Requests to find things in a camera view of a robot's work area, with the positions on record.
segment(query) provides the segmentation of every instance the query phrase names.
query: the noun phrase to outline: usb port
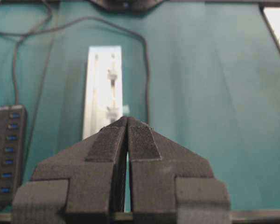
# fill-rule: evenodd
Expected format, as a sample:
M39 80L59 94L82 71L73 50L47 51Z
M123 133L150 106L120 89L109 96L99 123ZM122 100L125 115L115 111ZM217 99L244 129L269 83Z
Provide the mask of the usb port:
M12 118L12 119L19 118L19 117L20 117L19 113L11 113L11 114L9 114L9 118Z
M5 160L4 164L5 165L13 165L14 160Z
M7 141L16 141L18 140L18 137L16 135L9 135L6 137Z
M8 129L18 129L19 126L18 126L18 124L9 124L9 125L7 126L7 128L8 128Z
M13 153L14 152L14 148L13 147L6 147L4 149L4 152L6 152L6 153Z
M10 188L1 188L0 192L3 194L10 193Z
M12 173L3 173L3 174L1 175L2 178L11 178L12 176L13 176Z

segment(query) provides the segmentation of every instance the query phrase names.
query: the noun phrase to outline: white object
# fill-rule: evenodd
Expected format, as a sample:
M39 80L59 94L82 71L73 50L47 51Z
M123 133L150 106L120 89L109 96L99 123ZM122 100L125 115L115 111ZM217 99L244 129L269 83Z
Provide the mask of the white object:
M122 117L121 47L89 47L83 139Z

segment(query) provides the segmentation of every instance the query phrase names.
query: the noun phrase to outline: teal backdrop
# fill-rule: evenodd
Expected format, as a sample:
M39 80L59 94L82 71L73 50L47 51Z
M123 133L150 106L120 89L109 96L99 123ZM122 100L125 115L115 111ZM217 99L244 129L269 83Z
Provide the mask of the teal backdrop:
M228 187L232 209L280 209L280 55L257 4L166 1L144 14L109 14L87 1L53 8L45 28L95 15L144 35L151 126L210 161ZM0 30L25 32L45 15L40 4L3 4ZM0 37L0 105L14 103L15 40ZM91 45L122 47L123 102L131 116L146 120L139 40L95 21L30 37L16 68L20 102L28 111L27 137L43 73L46 78L26 150L25 182L37 163L81 140Z

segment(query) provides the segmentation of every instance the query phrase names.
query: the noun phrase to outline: metal rail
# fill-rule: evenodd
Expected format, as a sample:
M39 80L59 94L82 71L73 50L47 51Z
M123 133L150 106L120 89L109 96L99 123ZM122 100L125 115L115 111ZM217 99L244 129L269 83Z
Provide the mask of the metal rail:
M280 224L280 210L236 210L231 212L233 224ZM11 214L0 214L0 224L9 224ZM116 212L111 214L112 224L132 224L133 214Z

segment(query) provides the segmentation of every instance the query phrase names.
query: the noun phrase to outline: blue usb port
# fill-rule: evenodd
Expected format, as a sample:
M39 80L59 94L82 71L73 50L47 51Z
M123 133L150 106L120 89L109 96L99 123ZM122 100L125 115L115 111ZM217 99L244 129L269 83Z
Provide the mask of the blue usb port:
M11 114L9 114L9 117L12 118L12 119L19 118L20 114L19 113L11 113Z
M7 141L16 141L18 140L18 137L16 135L9 135L6 137Z
M14 160L5 160L4 164L5 165L13 165Z
M6 152L6 153L13 153L14 152L14 148L13 147L6 147L4 149L4 152Z
M3 174L1 175L2 178L11 178L12 176L13 176L12 173L3 173Z
M9 125L7 126L7 128L8 128L8 129L18 129L19 126L18 126L18 124L9 124Z
M10 193L10 188L1 188L0 192L3 194Z

